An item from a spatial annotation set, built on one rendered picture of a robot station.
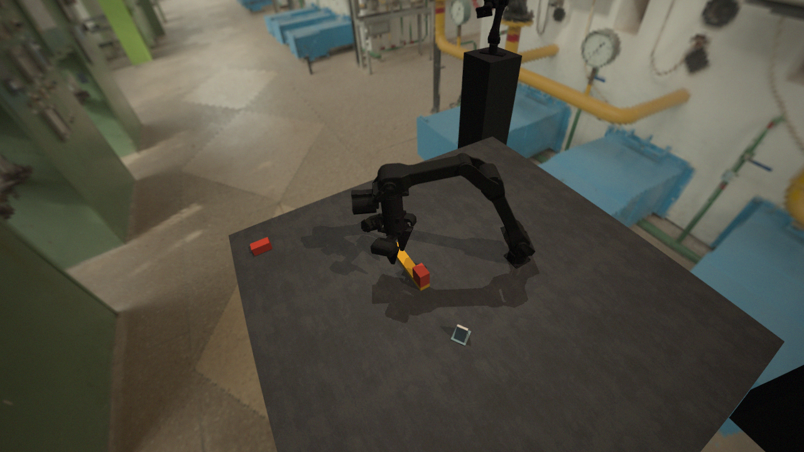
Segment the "red rectangular block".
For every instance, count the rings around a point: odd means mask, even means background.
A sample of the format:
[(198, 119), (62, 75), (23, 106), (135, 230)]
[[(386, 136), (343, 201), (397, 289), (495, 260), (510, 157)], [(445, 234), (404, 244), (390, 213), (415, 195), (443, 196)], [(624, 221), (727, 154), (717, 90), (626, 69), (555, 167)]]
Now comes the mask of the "red rectangular block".
[(259, 239), (258, 241), (250, 244), (250, 246), (252, 248), (254, 256), (263, 254), (263, 252), (272, 249), (272, 244), (269, 242), (269, 237), (265, 239)]

